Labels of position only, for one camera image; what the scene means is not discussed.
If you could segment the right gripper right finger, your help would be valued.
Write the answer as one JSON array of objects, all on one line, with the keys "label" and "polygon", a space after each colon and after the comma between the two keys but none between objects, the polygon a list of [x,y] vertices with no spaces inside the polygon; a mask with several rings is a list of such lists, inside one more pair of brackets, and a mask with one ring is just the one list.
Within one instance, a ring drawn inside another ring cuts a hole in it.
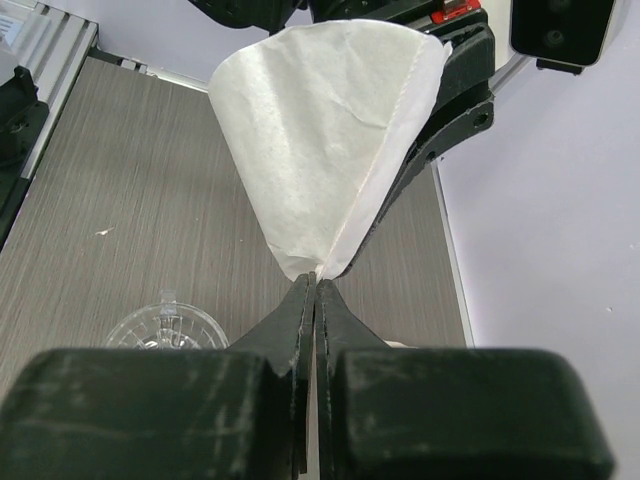
[{"label": "right gripper right finger", "polygon": [[324,479],[608,479],[577,371],[540,349],[393,348],[336,285],[315,294]]}]

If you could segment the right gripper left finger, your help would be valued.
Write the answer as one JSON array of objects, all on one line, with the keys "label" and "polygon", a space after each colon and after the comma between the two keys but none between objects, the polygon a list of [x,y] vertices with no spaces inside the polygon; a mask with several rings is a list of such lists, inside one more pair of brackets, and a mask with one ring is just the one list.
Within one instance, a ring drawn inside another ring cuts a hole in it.
[{"label": "right gripper left finger", "polygon": [[57,348],[1,405],[5,479],[296,479],[307,470],[314,274],[222,350]]}]

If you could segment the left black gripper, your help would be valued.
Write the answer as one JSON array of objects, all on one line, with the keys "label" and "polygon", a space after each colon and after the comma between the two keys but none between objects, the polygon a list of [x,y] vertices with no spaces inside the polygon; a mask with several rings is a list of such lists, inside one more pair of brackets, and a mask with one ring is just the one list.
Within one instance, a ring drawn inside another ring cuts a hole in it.
[{"label": "left black gripper", "polygon": [[486,19],[453,20],[480,10],[479,1],[190,0],[189,3],[225,27],[256,27],[270,34],[284,29],[298,10],[309,11],[315,23],[371,19],[408,26],[427,20],[434,24],[417,31],[433,34],[452,45],[433,111],[408,150],[357,254],[364,251],[371,235],[403,190],[429,163],[493,124],[494,95],[489,80],[495,73],[495,35]]}]

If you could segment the clear plastic coffee dripper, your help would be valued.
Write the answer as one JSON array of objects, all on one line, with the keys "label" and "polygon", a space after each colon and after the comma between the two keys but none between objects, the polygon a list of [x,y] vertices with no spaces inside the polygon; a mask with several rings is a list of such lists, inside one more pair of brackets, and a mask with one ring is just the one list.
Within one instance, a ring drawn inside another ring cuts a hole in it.
[{"label": "clear plastic coffee dripper", "polygon": [[164,289],[159,301],[124,318],[109,334],[107,348],[137,350],[226,349],[229,340],[203,310],[177,301],[176,292]]}]

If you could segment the white paper coffee filter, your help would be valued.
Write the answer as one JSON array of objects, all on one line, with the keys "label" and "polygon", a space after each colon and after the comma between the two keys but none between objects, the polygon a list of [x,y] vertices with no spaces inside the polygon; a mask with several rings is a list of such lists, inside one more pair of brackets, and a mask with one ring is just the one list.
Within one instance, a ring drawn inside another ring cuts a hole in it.
[{"label": "white paper coffee filter", "polygon": [[453,47],[383,21],[287,28],[238,50],[208,96],[288,278],[340,276],[436,104]]}]

